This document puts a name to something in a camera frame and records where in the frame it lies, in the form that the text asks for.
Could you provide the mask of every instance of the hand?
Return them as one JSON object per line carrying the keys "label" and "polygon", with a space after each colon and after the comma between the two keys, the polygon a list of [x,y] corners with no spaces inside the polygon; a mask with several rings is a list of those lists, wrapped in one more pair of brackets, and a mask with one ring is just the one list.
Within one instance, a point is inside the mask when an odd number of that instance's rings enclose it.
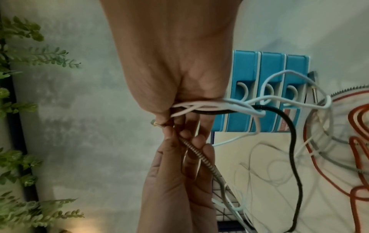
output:
{"label": "hand", "polygon": [[[196,177],[197,166],[185,163],[182,174],[181,157],[186,148],[178,142],[172,127],[165,127],[163,132],[164,141],[156,152],[143,187],[137,232],[218,232],[215,208],[211,201],[211,172],[201,165]],[[180,135],[188,140],[192,138],[187,130],[180,132]],[[205,144],[205,137],[196,136],[191,142],[214,165],[214,148]]]}
{"label": "hand", "polygon": [[[164,124],[175,102],[224,97],[240,0],[101,0],[127,85]],[[208,137],[214,117],[189,114],[177,129]]]}

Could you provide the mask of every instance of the fingernail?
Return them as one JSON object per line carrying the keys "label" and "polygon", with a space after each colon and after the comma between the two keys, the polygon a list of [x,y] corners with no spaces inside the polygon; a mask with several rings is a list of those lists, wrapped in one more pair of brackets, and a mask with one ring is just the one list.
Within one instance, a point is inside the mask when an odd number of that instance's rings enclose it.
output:
{"label": "fingernail", "polygon": [[173,137],[173,127],[167,126],[163,129],[164,140],[170,139]]}

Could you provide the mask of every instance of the red and white label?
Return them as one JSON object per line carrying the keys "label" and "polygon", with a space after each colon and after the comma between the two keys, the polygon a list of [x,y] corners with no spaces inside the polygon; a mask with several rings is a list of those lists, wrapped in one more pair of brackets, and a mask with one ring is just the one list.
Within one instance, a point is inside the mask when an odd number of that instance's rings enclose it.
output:
{"label": "red and white label", "polygon": [[[285,108],[283,109],[283,112],[291,119],[291,121],[295,120],[296,117],[296,108]],[[279,122],[278,126],[278,132],[289,132],[289,128],[287,123],[281,118],[281,121]]]}

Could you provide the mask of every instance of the artificial plant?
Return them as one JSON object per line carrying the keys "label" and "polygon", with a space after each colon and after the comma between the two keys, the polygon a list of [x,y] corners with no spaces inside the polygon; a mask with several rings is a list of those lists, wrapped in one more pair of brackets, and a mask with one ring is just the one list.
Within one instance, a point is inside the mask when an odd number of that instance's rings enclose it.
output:
{"label": "artificial plant", "polygon": [[[12,64],[43,65],[56,64],[62,67],[79,68],[80,63],[74,59],[68,59],[68,52],[59,47],[50,49],[48,45],[41,47],[29,47],[28,49],[10,47],[5,44],[5,39],[20,38],[32,39],[38,42],[44,40],[40,33],[41,26],[30,22],[27,19],[23,21],[17,16],[12,20],[2,18],[0,22],[0,79],[8,78],[11,75],[22,73],[22,71],[10,69]],[[6,117],[8,113],[16,114],[18,112],[34,112],[37,105],[32,103],[12,103],[6,101],[10,92],[6,88],[0,87],[0,118]],[[34,156],[23,155],[21,151],[9,150],[3,152],[0,148],[0,167],[6,172],[0,174],[0,185],[7,182],[16,183],[19,181],[23,186],[34,185],[37,177],[31,174],[18,176],[14,172],[17,168],[28,169],[40,166],[41,160]],[[53,225],[56,219],[62,218],[81,218],[83,213],[79,210],[63,213],[60,208],[73,202],[75,199],[51,200],[46,202],[20,202],[10,192],[0,196],[0,228],[26,226],[48,226]]]}

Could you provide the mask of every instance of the human hand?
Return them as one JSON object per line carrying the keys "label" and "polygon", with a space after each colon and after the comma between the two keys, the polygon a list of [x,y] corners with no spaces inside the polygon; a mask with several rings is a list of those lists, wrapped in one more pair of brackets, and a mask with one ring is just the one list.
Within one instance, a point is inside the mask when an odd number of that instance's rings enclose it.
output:
{"label": "human hand", "polygon": [[[224,97],[240,0],[101,0],[127,85],[138,104],[170,119],[175,102]],[[214,117],[194,113],[177,129],[209,136]]]}
{"label": "human hand", "polygon": [[[163,132],[164,141],[156,152],[143,187],[137,232],[218,232],[211,201],[212,173],[204,165],[200,166],[197,176],[197,164],[184,163],[182,167],[181,157],[186,148],[178,142],[172,127],[165,127]],[[192,138],[187,130],[180,132],[180,136],[187,140]],[[206,144],[205,137],[198,135],[191,142],[214,165],[214,148]]]}

